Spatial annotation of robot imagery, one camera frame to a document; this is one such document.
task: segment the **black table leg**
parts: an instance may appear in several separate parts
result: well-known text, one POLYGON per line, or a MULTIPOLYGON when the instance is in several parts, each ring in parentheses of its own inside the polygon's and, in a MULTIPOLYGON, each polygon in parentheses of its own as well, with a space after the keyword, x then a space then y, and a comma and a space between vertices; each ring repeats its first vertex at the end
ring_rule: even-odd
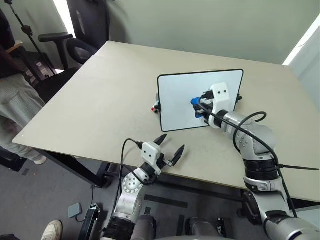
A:
POLYGON ((64 155, 52 151, 45 151, 41 149, 36 149, 40 154, 46 156, 48 159, 52 160, 59 166, 78 176, 79 178, 85 180, 91 185, 102 188, 110 180, 104 175, 97 176, 80 162, 78 162, 74 157, 69 155, 64 155))

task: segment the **black chair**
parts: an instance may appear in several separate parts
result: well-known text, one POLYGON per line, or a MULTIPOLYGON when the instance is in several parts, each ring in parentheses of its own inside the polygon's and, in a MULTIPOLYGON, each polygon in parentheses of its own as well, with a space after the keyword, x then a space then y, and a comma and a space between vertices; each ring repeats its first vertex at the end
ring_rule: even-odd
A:
POLYGON ((85 64, 109 40, 109 15, 105 0, 67 0, 76 38, 67 32, 39 35, 39 42, 54 42, 62 65, 69 69, 69 55, 85 64))

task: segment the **black strap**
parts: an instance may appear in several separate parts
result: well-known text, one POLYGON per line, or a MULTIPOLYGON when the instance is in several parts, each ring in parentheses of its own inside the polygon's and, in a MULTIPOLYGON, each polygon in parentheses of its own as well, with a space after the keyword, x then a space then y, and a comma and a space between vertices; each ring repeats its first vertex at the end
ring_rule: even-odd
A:
POLYGON ((97 0, 86 0, 86 1, 96 5, 99 4, 97 0))
POLYGON ((290 166, 290 165, 283 165, 283 164, 279 164, 278 168, 280 168, 280 169, 287 168, 287 169, 301 169, 301 170, 319 171, 319 168, 304 167, 304 166, 290 166))

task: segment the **white wall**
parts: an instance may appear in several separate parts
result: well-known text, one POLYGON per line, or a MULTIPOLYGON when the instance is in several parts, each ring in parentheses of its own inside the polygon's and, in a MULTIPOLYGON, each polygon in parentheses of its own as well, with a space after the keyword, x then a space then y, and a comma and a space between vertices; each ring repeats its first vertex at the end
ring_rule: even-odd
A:
POLYGON ((320 27, 289 64, 320 112, 320 27))
POLYGON ((319 0, 107 0, 119 42, 282 64, 319 0))
MULTIPOLYGON (((52 42, 41 43, 38 41, 40 34, 52 34, 66 32, 66 27, 52 0, 13 0, 12 4, 18 16, 25 25, 29 25, 33 31, 33 40, 41 51, 48 54, 52 63, 61 67, 61 61, 56 45, 52 42)), ((36 52, 28 36, 21 30, 21 25, 11 11, 8 4, 0 0, 0 8, 7 17, 13 35, 16 40, 22 40, 27 51, 36 52)))

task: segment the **shoe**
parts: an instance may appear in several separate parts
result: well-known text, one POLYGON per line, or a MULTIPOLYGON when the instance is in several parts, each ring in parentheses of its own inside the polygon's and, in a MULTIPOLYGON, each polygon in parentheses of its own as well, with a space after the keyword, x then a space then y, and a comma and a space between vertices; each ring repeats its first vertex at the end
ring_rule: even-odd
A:
POLYGON ((41 240, 60 240, 62 236, 62 223, 52 221, 46 226, 41 240))
POLYGON ((33 162, 36 165, 41 165, 41 164, 44 164, 46 161, 47 161, 47 158, 45 156, 42 156, 39 160, 34 160, 33 162))

